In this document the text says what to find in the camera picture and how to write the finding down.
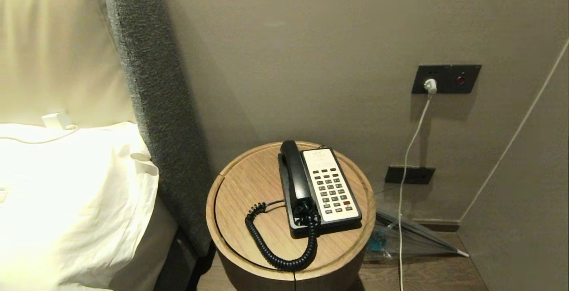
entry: landline phone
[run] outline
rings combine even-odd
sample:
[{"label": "landline phone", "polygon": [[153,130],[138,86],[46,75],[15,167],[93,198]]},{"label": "landline phone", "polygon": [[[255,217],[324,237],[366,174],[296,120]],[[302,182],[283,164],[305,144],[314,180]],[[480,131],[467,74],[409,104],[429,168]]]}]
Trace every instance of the landline phone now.
[{"label": "landline phone", "polygon": [[[244,222],[268,263],[279,270],[300,271],[316,257],[317,235],[361,227],[361,211],[331,148],[299,151],[288,140],[280,147],[278,162],[284,200],[255,204]],[[308,237],[305,252],[295,260],[276,256],[253,224],[267,206],[278,202],[286,203],[291,236]]]}]

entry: power socket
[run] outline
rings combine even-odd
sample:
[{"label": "power socket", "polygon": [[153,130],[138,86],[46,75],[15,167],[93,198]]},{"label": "power socket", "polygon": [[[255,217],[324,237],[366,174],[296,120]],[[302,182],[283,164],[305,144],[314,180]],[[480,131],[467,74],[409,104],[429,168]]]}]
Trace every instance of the power socket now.
[{"label": "power socket", "polygon": [[437,81],[437,93],[471,93],[481,68],[479,64],[419,66],[411,93],[427,93],[423,84],[428,79]]}]

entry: coiled phone cord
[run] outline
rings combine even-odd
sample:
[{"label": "coiled phone cord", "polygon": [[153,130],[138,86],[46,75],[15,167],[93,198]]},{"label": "coiled phone cord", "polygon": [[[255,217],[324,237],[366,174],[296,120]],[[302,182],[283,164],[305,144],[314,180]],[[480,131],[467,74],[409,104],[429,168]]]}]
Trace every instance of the coiled phone cord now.
[{"label": "coiled phone cord", "polygon": [[317,248],[318,248],[317,227],[319,226],[321,221],[320,216],[318,212],[313,211],[310,213],[310,215],[301,218],[301,223],[309,228],[309,242],[306,246],[306,250],[298,259],[285,260],[283,258],[276,256],[268,248],[267,244],[263,240],[263,237],[260,236],[259,231],[256,229],[255,224],[253,223],[256,216],[266,212],[267,206],[270,206],[271,204],[275,204],[278,202],[282,202],[282,200],[271,202],[269,204],[266,204],[265,202],[260,202],[258,204],[255,204],[251,208],[247,216],[245,217],[245,226],[247,226],[249,233],[251,234],[253,240],[255,240],[256,247],[259,248],[259,251],[261,252],[263,257],[273,267],[276,267],[276,269],[282,271],[291,271],[291,272],[306,269],[306,267],[308,267],[311,264],[311,262],[313,262],[317,254]]}]

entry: round wooden side table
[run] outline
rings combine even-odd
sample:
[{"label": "round wooden side table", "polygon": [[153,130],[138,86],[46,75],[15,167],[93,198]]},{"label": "round wooden side table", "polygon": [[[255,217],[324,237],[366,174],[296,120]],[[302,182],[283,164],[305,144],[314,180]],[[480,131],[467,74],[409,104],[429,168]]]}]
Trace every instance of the round wooden side table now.
[{"label": "round wooden side table", "polygon": [[[274,269],[257,249],[244,224],[251,206],[283,199],[276,159],[281,143],[256,147],[237,157],[215,180],[208,196],[206,218],[229,280],[239,291],[345,291],[357,277],[366,243],[375,223],[376,200],[367,178],[335,151],[362,213],[361,227],[318,237],[315,260],[297,272]],[[317,144],[297,141],[299,150]],[[268,247],[284,259],[296,259],[307,239],[293,239],[283,204],[270,206],[255,225]]]}]

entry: umbrella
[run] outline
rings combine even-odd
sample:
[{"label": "umbrella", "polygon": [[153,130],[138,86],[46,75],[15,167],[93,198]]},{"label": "umbrella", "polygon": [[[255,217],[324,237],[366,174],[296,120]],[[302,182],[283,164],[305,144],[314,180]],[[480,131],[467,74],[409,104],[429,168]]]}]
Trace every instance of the umbrella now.
[{"label": "umbrella", "polygon": [[[421,255],[468,254],[439,238],[435,232],[413,221],[401,219],[403,257]],[[376,225],[368,244],[366,260],[396,259],[399,256],[398,219],[389,212],[376,210]]]}]

